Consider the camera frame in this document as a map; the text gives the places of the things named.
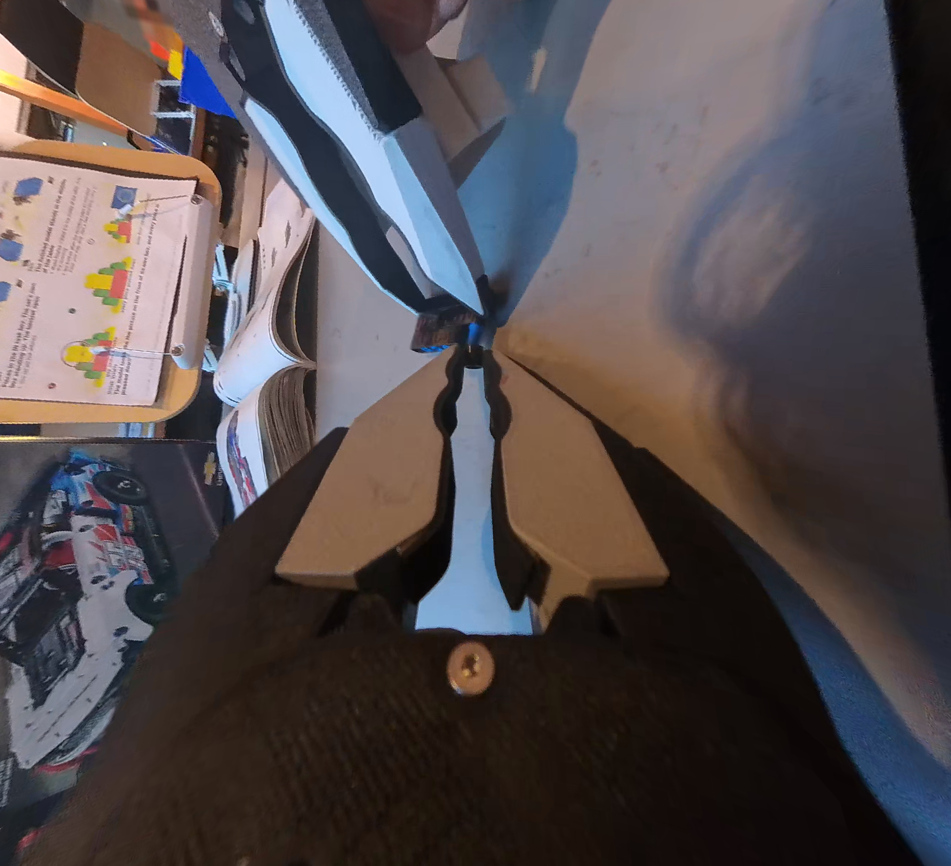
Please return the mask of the blue plastic bin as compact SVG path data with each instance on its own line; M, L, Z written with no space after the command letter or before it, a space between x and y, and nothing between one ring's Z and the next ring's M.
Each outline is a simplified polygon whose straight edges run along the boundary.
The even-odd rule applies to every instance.
M184 48L180 99L208 113L236 119L236 115L220 93L201 59L190 48Z

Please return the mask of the printed instruction sheet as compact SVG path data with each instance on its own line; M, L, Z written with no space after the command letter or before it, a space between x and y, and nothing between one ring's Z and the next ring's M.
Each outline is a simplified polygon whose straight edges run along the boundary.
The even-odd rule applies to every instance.
M2 400L156 402L198 189L2 155Z

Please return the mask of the black brick assembly with blue pins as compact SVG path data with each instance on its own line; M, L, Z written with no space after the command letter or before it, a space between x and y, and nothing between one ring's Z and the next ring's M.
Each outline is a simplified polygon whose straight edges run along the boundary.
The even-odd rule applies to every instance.
M463 305L421 313L416 321L410 349L428 354L458 346L474 346L482 335L484 324L482 315Z

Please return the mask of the open instruction booklet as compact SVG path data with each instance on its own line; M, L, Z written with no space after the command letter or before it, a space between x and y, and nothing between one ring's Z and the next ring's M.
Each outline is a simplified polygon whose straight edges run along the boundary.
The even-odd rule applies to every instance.
M305 384L316 363L303 350L297 305L316 228L314 213L280 179L232 266L213 386L223 405L218 458L235 516L314 444Z

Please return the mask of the black flat panel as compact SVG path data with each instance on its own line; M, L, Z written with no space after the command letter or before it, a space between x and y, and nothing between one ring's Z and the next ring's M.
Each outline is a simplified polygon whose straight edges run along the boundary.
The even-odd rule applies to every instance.
M1 0L1 35L74 96L84 32L84 23L58 0Z

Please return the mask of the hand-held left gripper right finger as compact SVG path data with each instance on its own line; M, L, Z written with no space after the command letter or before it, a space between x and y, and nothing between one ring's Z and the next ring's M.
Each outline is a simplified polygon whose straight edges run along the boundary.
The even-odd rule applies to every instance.
M483 354L493 554L505 599L550 622L567 598L664 586L670 569L592 420L514 360Z

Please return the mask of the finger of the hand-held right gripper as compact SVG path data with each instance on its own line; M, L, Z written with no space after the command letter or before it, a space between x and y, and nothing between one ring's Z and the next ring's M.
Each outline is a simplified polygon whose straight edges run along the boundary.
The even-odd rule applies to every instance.
M294 113L287 131L255 99L244 100L244 112L321 225L381 291L412 313L450 307L449 293L422 270L405 236L312 116Z
M387 132L346 78L345 55L317 32L295 0L264 0L268 30L291 87L342 154L363 200L405 243L422 275L478 314L486 309L477 280L483 266L449 164L429 120L420 114Z

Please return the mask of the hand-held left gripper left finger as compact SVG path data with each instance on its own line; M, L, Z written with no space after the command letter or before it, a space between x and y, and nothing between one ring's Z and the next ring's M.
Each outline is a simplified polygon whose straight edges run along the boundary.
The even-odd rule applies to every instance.
M465 351L446 349L344 433L276 567L304 587L416 606L445 574L456 483L450 438Z

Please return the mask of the toy car printed box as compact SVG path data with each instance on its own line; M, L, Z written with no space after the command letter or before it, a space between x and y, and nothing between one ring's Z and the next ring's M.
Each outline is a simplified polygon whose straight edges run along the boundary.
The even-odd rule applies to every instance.
M30 832L97 752L229 509L212 444L2 440L2 822Z

